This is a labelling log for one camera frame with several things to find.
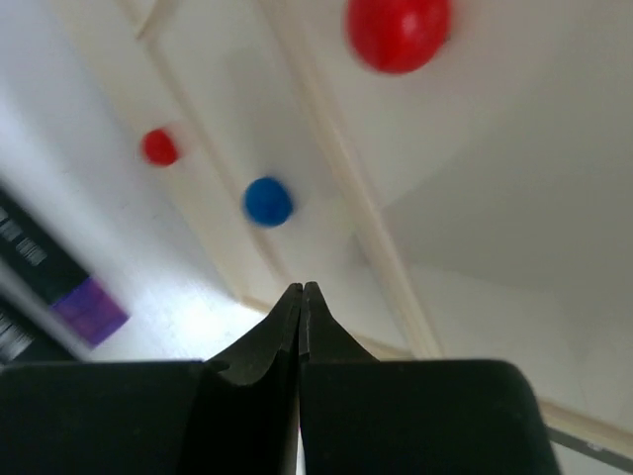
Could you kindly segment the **cream drawer cabinet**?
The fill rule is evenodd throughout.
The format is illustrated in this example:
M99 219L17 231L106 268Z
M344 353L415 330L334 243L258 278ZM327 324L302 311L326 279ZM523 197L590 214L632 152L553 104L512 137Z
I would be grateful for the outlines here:
M317 281L376 354L494 357L560 443L632 463L632 5L454 1L434 58L362 63L343 1L55 1L236 300ZM242 194L271 176L283 225Z

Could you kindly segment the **purple cap black highlighter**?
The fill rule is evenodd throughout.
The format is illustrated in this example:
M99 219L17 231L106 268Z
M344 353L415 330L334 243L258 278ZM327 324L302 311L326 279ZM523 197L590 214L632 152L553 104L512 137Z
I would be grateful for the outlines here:
M100 282L5 190L1 192L1 259L91 348L129 320Z

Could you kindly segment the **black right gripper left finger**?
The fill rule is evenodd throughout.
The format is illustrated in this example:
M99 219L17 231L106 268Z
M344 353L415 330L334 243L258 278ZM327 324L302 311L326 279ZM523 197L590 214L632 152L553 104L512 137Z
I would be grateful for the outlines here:
M303 288L202 360L1 372L5 474L292 474Z

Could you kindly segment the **yellow cap black highlighter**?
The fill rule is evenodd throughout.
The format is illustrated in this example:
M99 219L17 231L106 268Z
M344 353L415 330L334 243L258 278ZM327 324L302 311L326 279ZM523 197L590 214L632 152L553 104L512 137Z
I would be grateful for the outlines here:
M76 358L21 310L1 298L1 364L69 362Z

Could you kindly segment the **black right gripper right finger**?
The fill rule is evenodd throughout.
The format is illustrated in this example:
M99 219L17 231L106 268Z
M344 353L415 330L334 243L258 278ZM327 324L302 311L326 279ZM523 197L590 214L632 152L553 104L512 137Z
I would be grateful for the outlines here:
M536 398L512 364L381 361L303 291L300 425L310 474L556 474Z

